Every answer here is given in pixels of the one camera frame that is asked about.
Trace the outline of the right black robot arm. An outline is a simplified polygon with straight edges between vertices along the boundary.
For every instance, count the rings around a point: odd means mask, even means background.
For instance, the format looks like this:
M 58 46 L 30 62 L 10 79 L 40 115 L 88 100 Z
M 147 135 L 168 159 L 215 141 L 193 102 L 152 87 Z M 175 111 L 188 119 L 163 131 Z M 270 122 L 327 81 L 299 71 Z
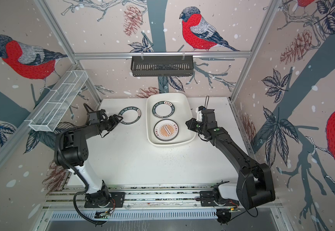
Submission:
M 260 164 L 247 155 L 231 138 L 228 132 L 219 127 L 213 109 L 204 106 L 197 108 L 197 119 L 185 122 L 191 131 L 204 136 L 203 141 L 211 143 L 230 161 L 238 173 L 236 188 L 227 182 L 214 186 L 214 200 L 219 205 L 233 199 L 247 210 L 275 200 L 275 189 L 272 173 L 267 164 Z

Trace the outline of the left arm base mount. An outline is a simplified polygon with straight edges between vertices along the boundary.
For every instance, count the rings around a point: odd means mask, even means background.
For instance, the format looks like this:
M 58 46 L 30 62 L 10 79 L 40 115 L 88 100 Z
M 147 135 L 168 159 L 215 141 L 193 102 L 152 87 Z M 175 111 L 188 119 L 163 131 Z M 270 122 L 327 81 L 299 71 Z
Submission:
M 124 192 L 111 192 L 109 196 L 102 193 L 86 194 L 85 208 L 122 208 L 125 199 Z

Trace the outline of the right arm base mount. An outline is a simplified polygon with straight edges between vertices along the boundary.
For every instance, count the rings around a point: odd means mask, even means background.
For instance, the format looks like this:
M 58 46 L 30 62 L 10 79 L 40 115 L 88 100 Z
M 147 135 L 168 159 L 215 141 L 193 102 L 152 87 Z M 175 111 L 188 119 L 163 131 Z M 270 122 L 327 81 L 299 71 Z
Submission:
M 199 196 L 196 197 L 195 200 L 200 202 L 202 207 L 240 206 L 238 200 L 222 198 L 216 189 L 213 189 L 212 191 L 200 191 Z

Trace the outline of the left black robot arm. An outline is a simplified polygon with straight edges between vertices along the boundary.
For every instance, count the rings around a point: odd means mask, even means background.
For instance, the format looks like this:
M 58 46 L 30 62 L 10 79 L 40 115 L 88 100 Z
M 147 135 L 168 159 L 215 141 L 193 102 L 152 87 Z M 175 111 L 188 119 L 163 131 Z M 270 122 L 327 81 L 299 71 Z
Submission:
M 74 173 L 85 186 L 85 199 L 93 206 L 105 207 L 112 197 L 103 180 L 98 178 L 87 162 L 89 150 L 87 139 L 101 135 L 103 131 L 111 132 L 121 121 L 122 116 L 108 116 L 106 111 L 87 113 L 86 124 L 78 128 L 65 130 L 55 139 L 54 162 Z

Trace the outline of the green rim hao wei plate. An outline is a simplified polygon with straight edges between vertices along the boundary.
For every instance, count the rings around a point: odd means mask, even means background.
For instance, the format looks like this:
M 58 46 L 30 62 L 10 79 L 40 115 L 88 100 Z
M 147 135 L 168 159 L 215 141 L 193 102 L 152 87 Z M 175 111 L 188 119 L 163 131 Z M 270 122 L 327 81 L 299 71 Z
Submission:
M 169 118 L 175 113 L 175 106 L 169 101 L 160 101 L 153 105 L 152 114 L 161 119 Z

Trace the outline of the orange sunburst plate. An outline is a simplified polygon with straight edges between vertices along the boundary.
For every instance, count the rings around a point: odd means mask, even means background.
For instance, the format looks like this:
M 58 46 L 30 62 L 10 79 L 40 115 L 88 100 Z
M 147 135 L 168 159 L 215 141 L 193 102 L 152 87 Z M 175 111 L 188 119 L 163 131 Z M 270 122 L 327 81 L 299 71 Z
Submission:
M 168 142 L 178 136 L 179 126 L 171 119 L 163 119 L 155 124 L 153 131 L 158 140 Z

